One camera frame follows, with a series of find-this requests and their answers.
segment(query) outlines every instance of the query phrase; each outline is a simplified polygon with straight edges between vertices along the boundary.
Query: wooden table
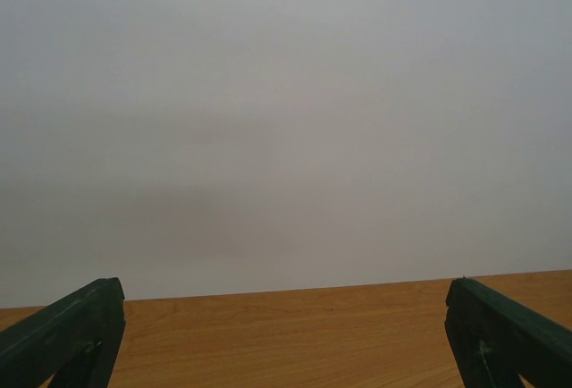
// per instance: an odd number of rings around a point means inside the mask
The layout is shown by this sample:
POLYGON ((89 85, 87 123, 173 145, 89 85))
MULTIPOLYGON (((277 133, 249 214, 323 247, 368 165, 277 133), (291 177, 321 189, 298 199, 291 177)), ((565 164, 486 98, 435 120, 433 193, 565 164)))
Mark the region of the wooden table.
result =
MULTIPOLYGON (((572 271, 477 278, 572 327, 572 271)), ((449 280, 126 301, 111 387, 460 387, 449 280)), ((0 329, 37 308, 0 309, 0 329)))

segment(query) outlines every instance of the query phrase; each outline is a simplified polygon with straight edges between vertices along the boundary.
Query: white wall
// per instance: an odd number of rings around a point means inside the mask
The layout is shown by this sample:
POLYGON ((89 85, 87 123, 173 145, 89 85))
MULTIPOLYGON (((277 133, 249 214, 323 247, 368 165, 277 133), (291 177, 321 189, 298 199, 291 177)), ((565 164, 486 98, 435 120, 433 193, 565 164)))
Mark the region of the white wall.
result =
POLYGON ((0 307, 572 268, 572 0, 0 0, 0 307))

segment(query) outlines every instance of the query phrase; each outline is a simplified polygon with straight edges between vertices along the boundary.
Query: plain backdrop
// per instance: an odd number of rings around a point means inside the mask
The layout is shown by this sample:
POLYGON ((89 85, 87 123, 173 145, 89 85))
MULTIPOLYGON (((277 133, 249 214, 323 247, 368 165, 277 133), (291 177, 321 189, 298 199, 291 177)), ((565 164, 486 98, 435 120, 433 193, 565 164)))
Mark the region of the plain backdrop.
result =
POLYGON ((571 1, 0 0, 0 307, 572 268, 571 1))

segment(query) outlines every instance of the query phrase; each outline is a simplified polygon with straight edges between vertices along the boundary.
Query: wooden surface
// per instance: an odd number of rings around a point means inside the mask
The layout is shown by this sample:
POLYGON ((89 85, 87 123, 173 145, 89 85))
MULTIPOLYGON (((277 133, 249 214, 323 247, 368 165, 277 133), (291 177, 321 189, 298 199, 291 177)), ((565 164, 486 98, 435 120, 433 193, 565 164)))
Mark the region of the wooden surface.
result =
MULTIPOLYGON (((572 271, 477 279, 572 327, 572 271)), ((127 301, 110 386, 460 387, 449 283, 127 301)), ((34 310, 0 310, 0 328, 34 310)))

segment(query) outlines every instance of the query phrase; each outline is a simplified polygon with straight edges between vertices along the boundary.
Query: wall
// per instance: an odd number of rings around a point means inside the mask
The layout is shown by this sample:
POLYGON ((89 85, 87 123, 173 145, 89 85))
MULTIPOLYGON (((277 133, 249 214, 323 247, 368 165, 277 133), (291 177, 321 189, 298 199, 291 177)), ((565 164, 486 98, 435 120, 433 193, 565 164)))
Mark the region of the wall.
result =
POLYGON ((0 0, 0 306, 572 268, 570 0, 0 0))

